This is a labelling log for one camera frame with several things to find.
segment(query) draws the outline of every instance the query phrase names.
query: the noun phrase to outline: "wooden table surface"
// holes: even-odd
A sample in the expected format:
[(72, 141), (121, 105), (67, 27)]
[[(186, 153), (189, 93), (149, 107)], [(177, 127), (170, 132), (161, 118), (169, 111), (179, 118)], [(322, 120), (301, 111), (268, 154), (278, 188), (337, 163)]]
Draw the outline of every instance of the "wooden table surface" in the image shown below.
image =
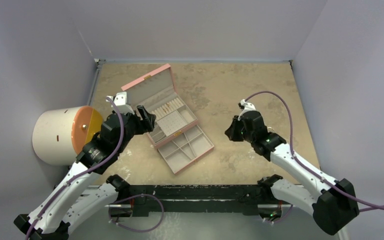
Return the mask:
[[(103, 65), (91, 106), (103, 117), (111, 113), (107, 95), (163, 64), (106, 63)], [(95, 184), (118, 174), (135, 185), (256, 184), (278, 174), (297, 183), (280, 167), (257, 155), (247, 142), (231, 142), (224, 135), (238, 102), (263, 90), (278, 93), (287, 102), (293, 119), (295, 150), (319, 168), (306, 116), (289, 63), (173, 63), (178, 94), (199, 119), (199, 126), (214, 144), (214, 151), (174, 175), (146, 135), (135, 136), (124, 152)], [(269, 94), (250, 100), (268, 127), (289, 141), (288, 114), (282, 102)]]

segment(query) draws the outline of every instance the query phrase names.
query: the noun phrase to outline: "pink jewelry box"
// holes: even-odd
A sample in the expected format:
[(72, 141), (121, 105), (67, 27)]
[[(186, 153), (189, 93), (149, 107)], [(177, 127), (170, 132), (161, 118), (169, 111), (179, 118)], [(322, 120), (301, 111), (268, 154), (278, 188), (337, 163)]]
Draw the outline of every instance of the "pink jewelry box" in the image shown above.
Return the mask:
[(198, 119), (177, 94), (173, 71), (165, 64), (124, 85), (129, 104), (156, 115), (155, 129), (146, 133), (174, 174), (214, 149)]

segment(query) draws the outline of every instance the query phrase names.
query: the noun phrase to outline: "cable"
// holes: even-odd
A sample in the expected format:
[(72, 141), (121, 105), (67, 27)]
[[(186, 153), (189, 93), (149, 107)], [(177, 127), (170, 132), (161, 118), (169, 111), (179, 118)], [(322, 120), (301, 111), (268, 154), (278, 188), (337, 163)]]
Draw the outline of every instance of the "cable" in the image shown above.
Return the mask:
[(146, 233), (146, 232), (150, 232), (154, 229), (156, 229), (162, 222), (163, 222), (163, 218), (164, 218), (164, 207), (163, 207), (163, 203), (161, 203), (161, 201), (154, 195), (150, 195), (150, 194), (139, 194), (139, 195), (134, 195), (134, 196), (131, 196), (131, 197), (128, 197), (128, 198), (125, 198), (125, 199), (121, 199), (121, 200), (118, 200), (118, 201), (115, 201), (114, 203), (112, 204), (119, 204), (119, 203), (122, 203), (122, 202), (125, 202), (127, 200), (130, 200), (130, 199), (135, 199), (135, 198), (139, 198), (139, 197), (151, 197), (153, 199), (155, 199), (159, 206), (161, 207), (161, 218), (159, 219), (158, 223), (149, 228), (149, 229), (145, 229), (145, 230), (140, 230), (140, 229), (135, 229), (135, 228), (131, 228), (131, 227), (128, 227), (128, 226), (125, 226), (123, 224), (120, 224), (118, 222), (115, 222), (114, 220), (111, 219), (111, 214), (110, 214), (110, 210), (108, 209), (108, 215), (109, 215), (109, 218), (110, 218), (110, 222), (117, 225), (117, 226), (120, 226), (124, 229), (127, 229), (129, 231), (132, 231), (132, 232), (136, 232), (136, 233)]
[(286, 111), (287, 111), (287, 114), (289, 116), (289, 125), (290, 125), (290, 135), (289, 135), (289, 146), (290, 146), (290, 154), (292, 155), (293, 159), (301, 166), (303, 167), (305, 170), (307, 170), (309, 173), (313, 174), (316, 178), (320, 179), (322, 183), (326, 183), (327, 185), (329, 185), (331, 188), (333, 188), (334, 190), (336, 190), (338, 193), (342, 194), (343, 196), (351, 199), (351, 200), (354, 200), (356, 202), (359, 202), (361, 204), (364, 204), (366, 206), (369, 206), (367, 208), (363, 208), (360, 210), (360, 212), (367, 212), (367, 211), (371, 211), (371, 210), (376, 210), (376, 209), (379, 209), (379, 210), (384, 210), (384, 205), (376, 205), (376, 204), (373, 204), (373, 203), (370, 203), (370, 202), (367, 202), (367, 201), (364, 201), (364, 200), (361, 200), (359, 198), (356, 198), (355, 196), (352, 196), (344, 191), (342, 191), (341, 189), (339, 189), (338, 187), (336, 187), (333, 183), (327, 181), (324, 177), (320, 176), (319, 174), (317, 174), (317, 172), (311, 170), (309, 167), (307, 167), (305, 164), (303, 164), (298, 158), (297, 156), (295, 155), (295, 152), (294, 152), (294, 147), (293, 147), (293, 124), (292, 124), (292, 115), (291, 115), (291, 111), (288, 107), (288, 105), (286, 104), (285, 100), (280, 96), (278, 95), (277, 93), (275, 92), (272, 92), (272, 91), (259, 91), (259, 92), (256, 92), (254, 94), (252, 94), (251, 96), (247, 97), (245, 99), (245, 102), (247, 102), (250, 98), (254, 97), (255, 95), (259, 95), (259, 94), (272, 94), (274, 96), (276, 96), (278, 99), (280, 99), (280, 101), (282, 101), (283, 105), (285, 106), (286, 108)]
[(51, 204), (55, 201), (55, 199), (57, 199), (57, 197), (68, 187), (70, 186), (70, 184), (72, 182), (74, 182), (76, 179), (78, 179), (79, 177), (85, 175), (85, 174), (88, 174), (92, 171), (94, 171), (95, 169), (97, 168), (100, 168), (102, 165), (104, 165), (105, 163), (107, 163), (111, 158), (114, 157), (114, 155), (116, 155), (116, 153), (118, 152), (120, 146), (122, 145), (122, 142), (123, 142), (123, 136), (125, 134), (125, 128), (124, 128), (124, 123), (123, 123), (123, 118), (122, 118), (122, 114), (120, 113), (120, 110), (119, 108), (117, 107), (117, 105), (113, 102), (113, 100), (109, 97), (106, 97), (105, 98), (106, 100), (109, 101), (109, 103), (113, 106), (114, 110), (115, 110), (115, 113), (117, 114), (118, 116), (118, 120), (120, 121), (120, 139), (118, 140), (118, 143), (117, 143), (117, 146), (115, 147), (114, 151), (107, 157), (105, 158), (102, 162), (100, 162), (99, 164), (85, 170), (85, 171), (82, 171), (81, 173), (79, 174), (76, 174), (74, 175), (72, 178), (70, 178), (66, 183), (66, 185), (62, 185), (60, 189), (58, 189), (54, 195), (51, 196), (51, 198), (49, 199), (49, 201), (47, 201), (47, 203), (42, 207), (42, 210), (37, 214), (37, 217), (36, 219), (31, 223), (30, 227), (28, 228), (27, 230), (27, 233), (25, 234), (25, 240), (29, 240), (29, 237), (30, 237), (30, 234), (32, 233), (33, 231), (33, 228), (35, 227), (35, 225), (38, 223), (38, 221), (42, 218), (42, 215), (45, 213), (45, 211), (51, 206)]

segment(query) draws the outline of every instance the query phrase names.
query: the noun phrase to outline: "white cylinder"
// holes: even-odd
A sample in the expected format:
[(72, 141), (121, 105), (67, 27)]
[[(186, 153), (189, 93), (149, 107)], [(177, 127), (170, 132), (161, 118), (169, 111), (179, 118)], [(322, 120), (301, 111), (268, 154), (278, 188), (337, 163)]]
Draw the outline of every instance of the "white cylinder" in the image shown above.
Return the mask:
[(102, 121), (90, 106), (46, 111), (34, 126), (34, 152), (50, 165), (72, 165), (83, 145), (100, 130)]

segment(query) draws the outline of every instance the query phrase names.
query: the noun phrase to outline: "table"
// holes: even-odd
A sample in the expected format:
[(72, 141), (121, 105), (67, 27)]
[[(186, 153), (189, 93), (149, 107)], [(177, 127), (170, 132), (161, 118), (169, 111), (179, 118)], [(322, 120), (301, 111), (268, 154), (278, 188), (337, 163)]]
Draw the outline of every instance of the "table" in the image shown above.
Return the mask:
[[(102, 116), (111, 113), (105, 101), (121, 86), (162, 66), (161, 64), (105, 63), (91, 106)], [(287, 102), (293, 119), (295, 150), (319, 166), (313, 140), (289, 62), (284, 63), (172, 63), (178, 94), (199, 119), (199, 126), (215, 148), (208, 156), (174, 175), (146, 135), (135, 136), (118, 160), (95, 184), (118, 174), (133, 185), (256, 184), (262, 177), (278, 174), (297, 183), (280, 167), (257, 155), (247, 142), (231, 142), (224, 135), (232, 117), (240, 113), (238, 102), (249, 95), (270, 90)], [(251, 101), (268, 127), (289, 141), (288, 114), (275, 96), (261, 94)]]

